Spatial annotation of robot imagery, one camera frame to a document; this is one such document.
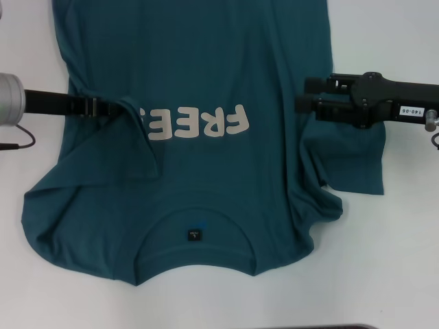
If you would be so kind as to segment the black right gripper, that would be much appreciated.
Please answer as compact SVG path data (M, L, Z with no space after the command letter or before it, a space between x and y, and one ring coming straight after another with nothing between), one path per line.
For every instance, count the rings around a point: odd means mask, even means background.
M368 129L384 121L418 123L426 128L438 127L437 85L396 82L376 72L305 79L305 94L348 95L349 92L353 104L299 96L295 98L295 111L300 114L314 112L318 121L347 123L359 129ZM423 116L402 115L401 107L406 106L422 108Z

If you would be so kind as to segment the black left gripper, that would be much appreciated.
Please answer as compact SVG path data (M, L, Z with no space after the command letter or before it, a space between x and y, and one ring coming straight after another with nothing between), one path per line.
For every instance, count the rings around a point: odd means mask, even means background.
M50 93L37 90L25 90L25 112L48 115L81 115L97 118L111 117L121 112L117 103L110 103L98 98L83 98L61 93Z

